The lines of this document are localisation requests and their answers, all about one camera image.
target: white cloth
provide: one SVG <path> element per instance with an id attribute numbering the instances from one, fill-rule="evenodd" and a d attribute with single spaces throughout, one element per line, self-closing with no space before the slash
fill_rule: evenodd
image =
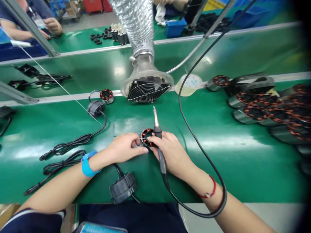
<path id="1" fill-rule="evenodd" d="M 157 5 L 156 7 L 156 14 L 155 14 L 155 20 L 157 22 L 157 25 L 161 25 L 163 27 L 166 26 L 166 22 L 165 22 L 165 13 L 166 13 L 166 9 L 164 5 Z"/>

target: flexible aluminum duct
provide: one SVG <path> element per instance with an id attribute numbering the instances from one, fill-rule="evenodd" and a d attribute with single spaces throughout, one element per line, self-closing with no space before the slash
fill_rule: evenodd
<path id="1" fill-rule="evenodd" d="M 133 56 L 153 48 L 153 11 L 151 0 L 108 0 L 123 24 L 133 48 Z"/>

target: forearm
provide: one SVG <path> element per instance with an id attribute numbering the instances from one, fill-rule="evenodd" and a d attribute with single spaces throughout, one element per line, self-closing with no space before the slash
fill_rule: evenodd
<path id="1" fill-rule="evenodd" d="M 185 4 L 188 3 L 188 0 L 175 0 L 173 2 L 173 6 L 176 10 L 182 11 L 184 9 Z"/>
<path id="2" fill-rule="evenodd" d="M 200 195 L 211 193 L 213 181 L 207 173 L 198 167 L 193 168 L 192 175 L 185 181 Z M 225 208 L 215 219 L 224 233 L 274 232 L 261 218 L 252 212 L 229 192 Z M 217 184 L 216 192 L 211 198 L 203 198 L 207 208 L 215 211 L 222 200 L 223 190 Z"/>
<path id="3" fill-rule="evenodd" d="M 105 152 L 101 151 L 89 159 L 89 165 L 93 171 L 98 171 L 111 164 L 108 157 L 106 160 L 103 159 L 104 156 Z M 60 211 L 74 201 L 91 179 L 83 174 L 80 162 L 46 183 L 18 211 L 25 208 L 45 213 Z"/>
<path id="4" fill-rule="evenodd" d="M 24 41 L 33 38 L 33 35 L 30 32 L 21 31 L 15 28 L 5 29 L 5 32 L 14 40 Z"/>

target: fume extractor fan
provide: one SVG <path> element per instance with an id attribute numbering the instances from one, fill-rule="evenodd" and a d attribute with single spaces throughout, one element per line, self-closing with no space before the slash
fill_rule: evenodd
<path id="1" fill-rule="evenodd" d="M 121 86 L 128 100 L 153 102 L 174 84 L 171 75 L 154 66 L 153 11 L 151 0 L 109 0 L 132 46 L 131 76 Z"/>

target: hand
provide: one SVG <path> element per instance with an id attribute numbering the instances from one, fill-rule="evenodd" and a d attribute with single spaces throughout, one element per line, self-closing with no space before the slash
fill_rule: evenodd
<path id="1" fill-rule="evenodd" d="M 185 180 L 188 174 L 191 173 L 192 168 L 196 168 L 174 134 L 162 132 L 162 139 L 153 136 L 148 137 L 147 140 L 155 143 L 161 149 L 168 171 L 181 180 Z M 150 149 L 159 160 L 157 148 L 150 147 Z"/>
<path id="2" fill-rule="evenodd" d="M 140 146 L 138 134 L 128 133 L 117 136 L 102 152 L 109 157 L 112 164 L 122 163 L 137 155 L 148 153 L 148 149 Z"/>
<path id="3" fill-rule="evenodd" d="M 47 18 L 43 20 L 45 23 L 45 27 L 51 33 L 57 33 L 59 30 L 59 22 L 55 18 Z"/>
<path id="4" fill-rule="evenodd" d="M 46 38 L 46 39 L 51 39 L 51 37 L 47 34 L 47 33 L 45 33 L 44 31 L 42 31 L 41 29 L 39 29 L 39 31 L 42 33 L 42 35 Z"/>

